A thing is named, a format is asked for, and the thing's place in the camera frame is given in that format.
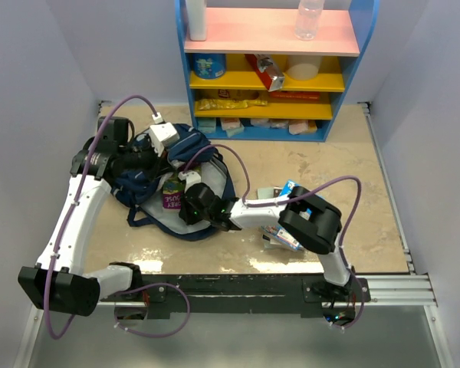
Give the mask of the navy blue backpack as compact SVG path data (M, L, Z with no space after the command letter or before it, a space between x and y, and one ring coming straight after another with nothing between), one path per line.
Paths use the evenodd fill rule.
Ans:
M133 153L147 153L149 162L127 169L114 181L112 196L128 208L132 228L154 225L167 235L195 242L218 229L205 219L209 205L192 206L198 192L209 190L217 199L233 199L235 189L222 155L196 128L175 123L176 132L155 147L151 128L131 141Z

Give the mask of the purple Treehouse book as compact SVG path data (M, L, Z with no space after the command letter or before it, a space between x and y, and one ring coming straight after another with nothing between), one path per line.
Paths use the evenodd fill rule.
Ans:
M162 187L163 208L165 210L180 210L181 198L186 184L173 173L166 179Z

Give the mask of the blue cartoon book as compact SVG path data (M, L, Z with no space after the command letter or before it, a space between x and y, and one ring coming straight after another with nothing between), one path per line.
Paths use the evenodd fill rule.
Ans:
M279 196L287 196L295 186L297 186L297 183L289 179L281 188ZM280 225L262 226L261 230L265 230L271 237L283 244L283 249L289 251L304 250L304 247Z

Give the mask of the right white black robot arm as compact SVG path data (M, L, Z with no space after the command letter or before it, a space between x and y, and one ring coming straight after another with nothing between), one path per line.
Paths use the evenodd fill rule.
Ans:
M356 209L342 223L336 206L301 186L273 200L246 202L243 198L220 198L201 182L184 192L181 210L185 222L204 220L223 232L279 226L318 256L324 270L324 281L314 287L319 295L344 301L353 293L352 270L342 244Z

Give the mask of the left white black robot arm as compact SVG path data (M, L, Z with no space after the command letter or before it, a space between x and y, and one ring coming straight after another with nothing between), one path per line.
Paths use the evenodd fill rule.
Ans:
M143 293L139 266L115 261L89 274L84 271L87 246L105 199L116 179L127 169L145 169L154 162L151 150L137 152L130 143L133 122L125 117L108 120L93 153L84 144L72 159L64 207L53 234L32 267L22 267L18 283L36 308L82 317L97 302L113 294L127 301Z

